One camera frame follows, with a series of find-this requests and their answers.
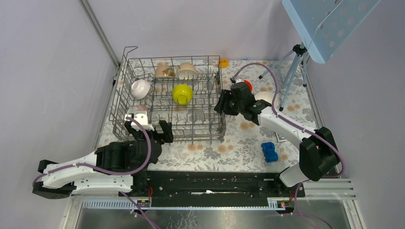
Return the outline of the orange plastic bowl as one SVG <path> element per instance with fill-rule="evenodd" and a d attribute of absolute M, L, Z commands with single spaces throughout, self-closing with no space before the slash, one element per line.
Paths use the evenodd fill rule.
<path fill-rule="evenodd" d="M 248 86 L 250 92 L 252 92 L 253 91 L 252 84 L 248 80 L 245 80 L 245 79 L 243 80 L 243 82 Z"/>

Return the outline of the small white ceramic bowl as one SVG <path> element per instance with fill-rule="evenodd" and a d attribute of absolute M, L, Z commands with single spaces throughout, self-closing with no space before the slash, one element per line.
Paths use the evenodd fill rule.
<path fill-rule="evenodd" d="M 148 94 L 149 90 L 150 83 L 143 79 L 136 80 L 131 85 L 131 94 L 137 100 L 143 99 Z"/>

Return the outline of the white ribbed ceramic bowl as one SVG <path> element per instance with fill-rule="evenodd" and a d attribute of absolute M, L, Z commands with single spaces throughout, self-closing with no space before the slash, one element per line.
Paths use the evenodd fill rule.
<path fill-rule="evenodd" d="M 278 99 L 275 98 L 273 101 L 274 94 L 272 92 L 259 92 L 255 94 L 254 97 L 259 106 L 264 106 L 266 104 L 271 104 L 275 108 L 278 106 Z"/>

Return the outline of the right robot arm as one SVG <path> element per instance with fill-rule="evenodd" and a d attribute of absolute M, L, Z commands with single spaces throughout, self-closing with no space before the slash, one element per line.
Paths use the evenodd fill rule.
<path fill-rule="evenodd" d="M 280 134 L 299 150 L 298 163 L 283 170 L 274 183 L 275 193 L 282 197 L 298 183 L 319 181 L 341 162 L 328 128 L 307 128 L 283 116 L 270 102 L 255 99 L 245 82 L 232 85 L 230 90 L 222 90 L 214 110 L 225 115 L 241 114 L 247 121 Z"/>

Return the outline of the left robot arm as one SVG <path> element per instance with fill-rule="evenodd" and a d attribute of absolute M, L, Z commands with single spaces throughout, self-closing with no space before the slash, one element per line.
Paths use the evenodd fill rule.
<path fill-rule="evenodd" d="M 90 154 L 66 163 L 41 160 L 40 175 L 34 179 L 32 193 L 47 199 L 62 199 L 76 194 L 115 194 L 135 196 L 152 193 L 148 184 L 149 164 L 156 164 L 162 145 L 174 140 L 172 124 L 160 120 L 159 130 L 137 130 L 133 121 L 125 128 L 133 140 L 111 142 Z"/>

